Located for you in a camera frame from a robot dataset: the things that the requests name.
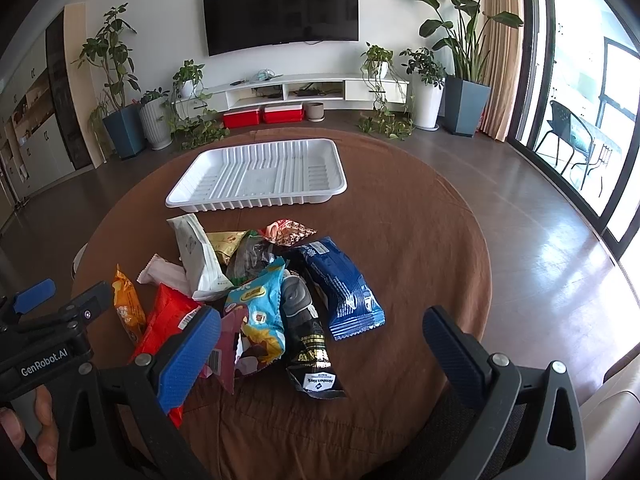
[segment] snack package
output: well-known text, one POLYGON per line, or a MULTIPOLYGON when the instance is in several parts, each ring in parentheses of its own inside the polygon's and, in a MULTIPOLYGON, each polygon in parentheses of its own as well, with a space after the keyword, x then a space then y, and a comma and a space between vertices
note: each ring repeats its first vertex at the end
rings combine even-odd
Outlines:
POLYGON ((111 283, 113 287, 113 306, 118 313, 120 322, 127 331, 129 339, 138 344, 145 332, 146 316, 140 306, 133 283, 116 266, 116 276, 111 283))
MULTIPOLYGON (((161 283, 145 335, 130 360, 133 361, 139 354, 155 355, 167 339, 184 330, 199 309, 200 305, 196 301, 161 283)), ((169 418, 179 428, 182 423, 182 407, 169 410, 169 418)))
POLYGON ((316 231, 293 220, 283 219, 267 225, 260 234, 276 245, 293 247, 300 240, 316 234, 316 231))
POLYGON ((222 387, 231 395, 234 394, 236 364, 242 354, 240 331, 247 321, 249 309, 246 305, 230 305, 229 312, 225 313, 220 323, 220 338, 207 363, 222 387))
POLYGON ((175 230, 180 259, 196 301, 221 298, 233 285, 222 273, 216 253, 193 213, 167 220, 175 230))
POLYGON ((385 323, 385 313, 364 277, 329 237, 296 248, 326 296, 329 330, 335 340, 385 323))
POLYGON ((324 331, 305 281, 285 270, 280 289, 287 344, 284 361, 291 382, 298 391, 315 399, 345 397, 329 361, 324 331))
POLYGON ((225 233, 207 233, 207 238, 216 251, 218 261, 222 265, 228 265, 231 256, 234 255, 242 238, 249 231, 233 231, 225 233))
POLYGON ((154 254, 151 261, 140 272, 138 283, 154 283, 155 285, 164 283, 186 296, 191 295, 191 287, 184 267, 172 264, 157 254, 154 254))
POLYGON ((249 232, 226 268, 226 276, 235 286, 242 285, 260 275, 270 263, 275 261, 275 247, 264 237, 249 232))
POLYGON ((226 298, 225 312, 238 306, 245 306, 248 311, 247 322, 241 328, 241 346, 237 348, 241 355, 236 369, 241 375, 262 370, 284 353, 284 327, 280 317, 284 265, 282 258, 276 259, 260 276, 232 290, 226 298))

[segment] blue gripper pad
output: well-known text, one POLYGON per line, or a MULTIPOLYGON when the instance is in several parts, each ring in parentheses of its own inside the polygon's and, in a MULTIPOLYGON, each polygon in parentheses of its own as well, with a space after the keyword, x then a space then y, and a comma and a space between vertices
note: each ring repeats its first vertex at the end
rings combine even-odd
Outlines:
POLYGON ((198 325, 189 332, 158 375, 156 396, 165 413, 180 406, 187 398, 218 338, 220 338, 220 314, 211 308, 205 316, 200 318, 198 325))
POLYGON ((484 377, 458 339, 467 337, 466 334, 458 332, 459 335, 455 334, 435 309, 429 308, 424 313, 422 334, 453 390, 466 407, 482 410, 484 377))
POLYGON ((16 294, 14 301, 14 312, 16 314, 26 314, 33 310, 49 298, 53 298, 56 293, 56 284, 52 279, 33 285, 31 288, 16 294))

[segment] blue snack bag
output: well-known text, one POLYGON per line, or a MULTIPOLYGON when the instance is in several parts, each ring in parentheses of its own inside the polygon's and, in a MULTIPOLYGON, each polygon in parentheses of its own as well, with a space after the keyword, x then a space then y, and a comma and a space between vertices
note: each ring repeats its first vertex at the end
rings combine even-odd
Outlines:
POLYGON ((225 315, 245 306, 246 323, 241 327, 236 370, 241 375, 258 372, 284 353, 284 326, 280 317, 280 285, 284 259, 277 258, 249 283, 232 290, 226 297, 225 315))
POLYGON ((335 340, 385 323, 385 313, 358 268, 329 237, 296 248, 326 296, 335 340))

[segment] beige curtain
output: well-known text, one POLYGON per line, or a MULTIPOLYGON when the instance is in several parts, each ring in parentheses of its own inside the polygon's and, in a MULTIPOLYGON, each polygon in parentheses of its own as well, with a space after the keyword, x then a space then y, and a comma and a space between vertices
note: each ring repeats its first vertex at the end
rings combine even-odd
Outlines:
MULTIPOLYGON (((482 0, 484 12, 493 16, 507 10, 524 19, 523 0, 482 0)), ((522 61, 522 28, 515 30, 491 22, 485 29, 485 47, 490 54, 484 83, 492 88, 480 129, 504 141, 509 132, 522 61)))

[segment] red storage box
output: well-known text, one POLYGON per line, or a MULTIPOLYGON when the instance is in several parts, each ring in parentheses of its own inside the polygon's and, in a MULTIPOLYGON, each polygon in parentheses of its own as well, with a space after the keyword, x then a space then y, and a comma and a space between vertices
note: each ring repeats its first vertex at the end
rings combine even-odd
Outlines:
POLYGON ((298 123, 304 118, 302 104, 265 106, 262 115, 265 123, 298 123))
POLYGON ((255 126, 260 124, 260 107, 237 112, 225 112, 222 114, 222 122, 225 123, 225 128, 255 126))

